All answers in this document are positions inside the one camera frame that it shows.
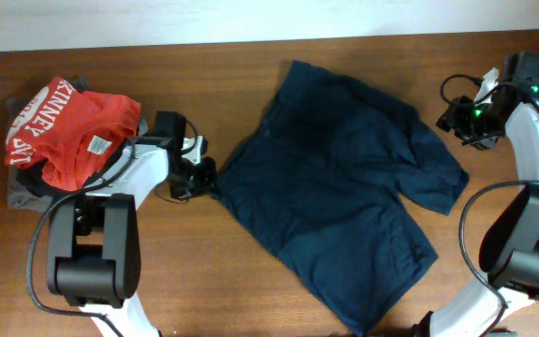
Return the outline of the navy blue shorts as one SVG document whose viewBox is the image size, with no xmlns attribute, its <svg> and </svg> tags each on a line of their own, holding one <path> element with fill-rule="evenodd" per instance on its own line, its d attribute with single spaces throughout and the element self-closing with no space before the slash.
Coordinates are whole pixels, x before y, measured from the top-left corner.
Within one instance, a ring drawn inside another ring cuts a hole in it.
<svg viewBox="0 0 539 337">
<path fill-rule="evenodd" d="M 437 259 L 404 201 L 449 214 L 468 181 L 414 107 L 295 61 L 212 195 L 360 336 Z"/>
</svg>

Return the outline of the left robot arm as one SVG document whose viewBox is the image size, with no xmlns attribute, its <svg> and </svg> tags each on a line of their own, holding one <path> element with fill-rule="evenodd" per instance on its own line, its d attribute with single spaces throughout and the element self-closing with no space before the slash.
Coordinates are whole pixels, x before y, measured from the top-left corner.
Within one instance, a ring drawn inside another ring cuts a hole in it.
<svg viewBox="0 0 539 337">
<path fill-rule="evenodd" d="M 164 185 L 170 203 L 209 193 L 217 177 L 206 139 L 175 111 L 159 111 L 153 128 L 129 139 L 119 158 L 92 183 L 55 200 L 41 227 L 49 230 L 46 284 L 63 297 L 61 315 L 91 318 L 104 336 L 158 336 L 138 297 L 141 252 L 137 210 Z"/>
</svg>

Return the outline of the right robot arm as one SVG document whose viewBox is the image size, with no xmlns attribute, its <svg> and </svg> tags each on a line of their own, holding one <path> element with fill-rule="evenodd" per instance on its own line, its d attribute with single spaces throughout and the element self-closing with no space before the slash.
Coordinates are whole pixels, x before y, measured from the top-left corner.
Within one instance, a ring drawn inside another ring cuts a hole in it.
<svg viewBox="0 0 539 337">
<path fill-rule="evenodd" d="M 413 325 L 414 336 L 498 336 L 499 323 L 539 301 L 539 55 L 511 54 L 502 69 L 472 81 L 476 96 L 449 100 L 436 124 L 481 151 L 509 139 L 517 179 L 488 185 L 465 204 L 459 248 L 473 278 L 446 306 Z M 486 193 L 505 187 L 519 192 L 488 229 L 473 264 L 465 242 L 469 210 Z"/>
</svg>

